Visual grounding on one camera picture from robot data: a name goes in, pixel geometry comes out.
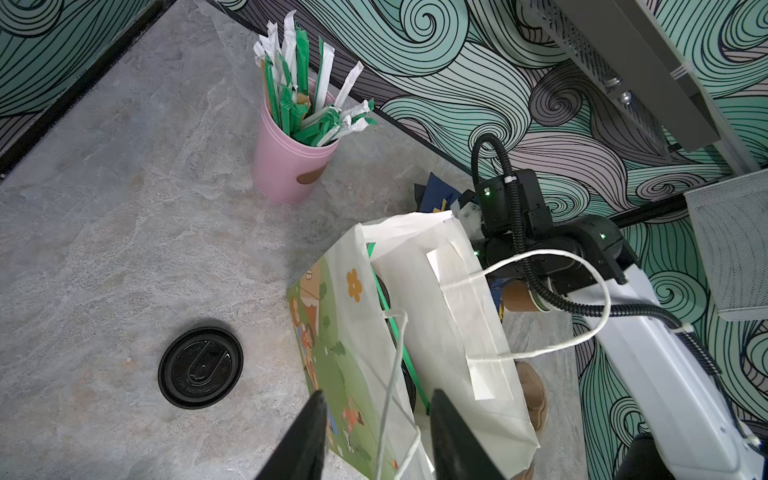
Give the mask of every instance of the black plastic cup lid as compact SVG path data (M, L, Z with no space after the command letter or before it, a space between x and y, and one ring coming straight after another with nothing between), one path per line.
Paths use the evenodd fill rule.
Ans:
M168 402L202 409L218 402L243 371L243 349L231 333L215 326L190 330L163 354L157 383Z

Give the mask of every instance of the swirl patterned wallpaper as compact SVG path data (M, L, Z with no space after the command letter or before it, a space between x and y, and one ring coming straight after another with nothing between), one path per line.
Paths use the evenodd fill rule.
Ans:
M354 96L376 98L380 114L466 171L474 139L496 133L515 167L538 172L556 220L610 215L730 173L713 148L656 154L515 0L219 4L256 31L297 9L313 55L318 35L336 47L334 83L362 61ZM768 2L645 4L756 160L768 164ZM482 173L492 175L490 150L484 155ZM696 326L723 367L742 418L768 435L768 321L716 315L685 212L624 235L663 305ZM574 332L585 329L575 318ZM582 345L577 357L589 475L613 478L632 438L648 427L599 344Z
M154 0L0 0L0 155Z

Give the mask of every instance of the brown oval label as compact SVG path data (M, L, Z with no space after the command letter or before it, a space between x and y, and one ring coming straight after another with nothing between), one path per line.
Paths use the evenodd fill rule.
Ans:
M318 178L320 178L320 175L323 174L323 170L325 170L327 166L328 164L325 164L322 167L318 168L317 170L312 170L311 172L306 172L305 174L301 174L298 177L296 177L296 181L302 185L313 184L317 181Z

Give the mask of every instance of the pink container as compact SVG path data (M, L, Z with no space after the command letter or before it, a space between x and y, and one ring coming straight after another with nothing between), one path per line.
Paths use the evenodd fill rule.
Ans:
M315 82L310 79L310 98ZM328 93L326 103L333 102ZM334 141L325 147L309 147L285 134L270 115L265 99L253 154L253 184L270 200L280 204L298 204L306 200L315 182L325 170L339 146Z

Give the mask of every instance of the printed illustration on bag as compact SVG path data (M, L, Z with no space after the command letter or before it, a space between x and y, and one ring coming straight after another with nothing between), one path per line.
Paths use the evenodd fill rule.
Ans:
M326 259L321 258L288 289L288 306L306 386L310 393L323 390L328 402L326 444L372 478L380 413L373 407L356 353L345 345L346 331L338 323L339 309L345 304L359 304L364 294L357 269L346 270L346 284L341 286L339 296L334 295L335 291ZM397 462L387 448L382 478L393 478L396 472Z

